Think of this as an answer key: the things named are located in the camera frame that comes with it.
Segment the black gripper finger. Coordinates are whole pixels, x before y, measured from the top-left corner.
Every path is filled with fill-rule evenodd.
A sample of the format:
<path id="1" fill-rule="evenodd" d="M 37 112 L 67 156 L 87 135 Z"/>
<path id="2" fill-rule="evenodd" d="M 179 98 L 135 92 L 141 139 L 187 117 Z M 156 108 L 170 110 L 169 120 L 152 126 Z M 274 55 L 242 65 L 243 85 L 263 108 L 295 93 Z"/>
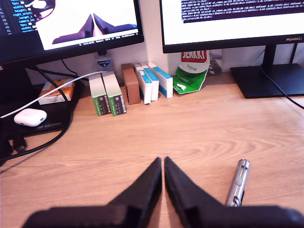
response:
<path id="1" fill-rule="evenodd" d="M 164 159 L 165 186 L 185 228 L 223 228 L 223 205 L 197 186 L 170 158 Z"/>
<path id="2" fill-rule="evenodd" d="M 162 163 L 157 157 L 133 184 L 108 203 L 126 209 L 122 221 L 110 227 L 146 228 L 161 192 Z"/>

